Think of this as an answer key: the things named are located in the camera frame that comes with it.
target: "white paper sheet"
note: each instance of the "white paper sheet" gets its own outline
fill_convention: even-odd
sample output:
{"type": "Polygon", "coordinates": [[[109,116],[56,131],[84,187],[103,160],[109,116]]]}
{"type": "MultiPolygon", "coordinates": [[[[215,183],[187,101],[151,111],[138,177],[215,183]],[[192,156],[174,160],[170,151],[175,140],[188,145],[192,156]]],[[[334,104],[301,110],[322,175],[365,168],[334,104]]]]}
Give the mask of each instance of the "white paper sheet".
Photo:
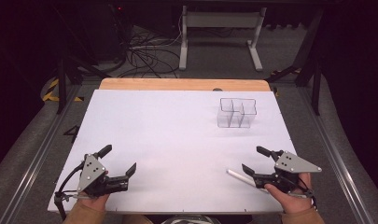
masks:
{"type": "MultiPolygon", "coordinates": [[[[256,151],[296,151],[271,91],[95,91],[57,188],[85,153],[112,145],[100,162],[109,176],[137,162],[128,191],[113,193],[106,210],[118,213],[264,213],[281,211],[268,193],[227,174],[259,174],[274,162],[256,151]],[[256,99],[251,128],[218,128],[220,98],[256,99]]],[[[65,189],[76,189],[78,174],[65,189]]],[[[70,211],[76,200],[65,202],[70,211]]],[[[57,211],[53,195],[49,210],[57,211]]]]}

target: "sleeve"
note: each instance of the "sleeve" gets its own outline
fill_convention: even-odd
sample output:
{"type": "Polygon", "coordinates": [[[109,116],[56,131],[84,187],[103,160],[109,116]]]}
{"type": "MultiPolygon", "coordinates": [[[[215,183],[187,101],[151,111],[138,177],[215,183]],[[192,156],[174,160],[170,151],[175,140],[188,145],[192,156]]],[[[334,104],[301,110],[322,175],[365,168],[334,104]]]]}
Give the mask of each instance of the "sleeve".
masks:
{"type": "Polygon", "coordinates": [[[82,203],[75,203],[63,224],[100,224],[106,212],[99,212],[82,203]]]}
{"type": "Polygon", "coordinates": [[[282,214],[281,217],[283,224],[325,224],[313,207],[299,213],[282,214]]]}

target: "white table surface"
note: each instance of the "white table surface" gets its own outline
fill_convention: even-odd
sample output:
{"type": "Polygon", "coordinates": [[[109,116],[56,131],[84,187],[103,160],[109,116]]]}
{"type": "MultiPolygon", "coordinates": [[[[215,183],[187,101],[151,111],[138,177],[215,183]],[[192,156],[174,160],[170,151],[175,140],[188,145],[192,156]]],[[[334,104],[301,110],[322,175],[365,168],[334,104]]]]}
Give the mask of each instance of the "white table surface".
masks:
{"type": "MultiPolygon", "coordinates": [[[[259,174],[274,162],[256,151],[296,154],[271,91],[110,91],[94,92],[56,190],[83,160],[106,145],[100,162],[109,176],[124,175],[137,162],[128,191],[113,193],[106,210],[122,214],[242,214],[280,212],[268,193],[226,173],[250,178],[242,163],[259,174]],[[220,98],[256,99],[250,129],[218,128],[220,98]]],[[[76,189],[78,173],[64,189],[76,189]]],[[[64,202],[70,211],[76,200],[64,202]]],[[[53,195],[49,210],[57,211],[53,195]]]]}

